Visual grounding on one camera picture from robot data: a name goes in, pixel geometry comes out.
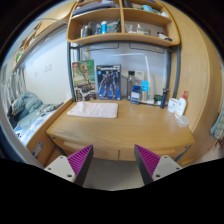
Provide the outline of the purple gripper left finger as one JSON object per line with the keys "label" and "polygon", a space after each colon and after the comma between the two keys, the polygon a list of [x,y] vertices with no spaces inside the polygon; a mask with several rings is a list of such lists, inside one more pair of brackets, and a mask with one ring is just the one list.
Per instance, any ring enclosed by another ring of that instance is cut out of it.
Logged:
{"label": "purple gripper left finger", "polygon": [[78,186],[82,186],[93,158],[93,154],[93,146],[86,146],[69,156],[57,157],[45,168],[45,171],[73,182]]}

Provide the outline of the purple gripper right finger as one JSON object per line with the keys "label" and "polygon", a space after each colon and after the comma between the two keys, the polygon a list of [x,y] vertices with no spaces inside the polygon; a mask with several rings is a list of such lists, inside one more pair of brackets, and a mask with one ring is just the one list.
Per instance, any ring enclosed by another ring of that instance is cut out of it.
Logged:
{"label": "purple gripper right finger", "polygon": [[158,156],[139,145],[134,146],[134,156],[145,185],[182,169],[168,155]]}

